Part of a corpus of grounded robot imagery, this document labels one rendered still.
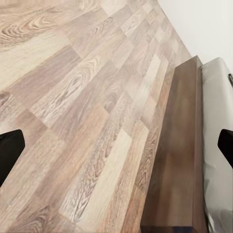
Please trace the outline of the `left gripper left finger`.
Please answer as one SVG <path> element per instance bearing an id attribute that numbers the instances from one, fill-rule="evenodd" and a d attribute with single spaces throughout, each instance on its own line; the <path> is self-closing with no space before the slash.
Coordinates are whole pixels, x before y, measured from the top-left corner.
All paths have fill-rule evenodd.
<path id="1" fill-rule="evenodd" d="M 21 129 L 0 134 L 0 187 L 25 148 Z"/>

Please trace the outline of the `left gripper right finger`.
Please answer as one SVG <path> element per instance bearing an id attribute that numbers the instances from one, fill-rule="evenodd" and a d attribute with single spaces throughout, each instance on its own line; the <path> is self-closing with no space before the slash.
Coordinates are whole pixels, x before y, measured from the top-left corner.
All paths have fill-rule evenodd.
<path id="1" fill-rule="evenodd" d="M 217 146 L 233 168 L 233 131 L 222 129 Z"/>

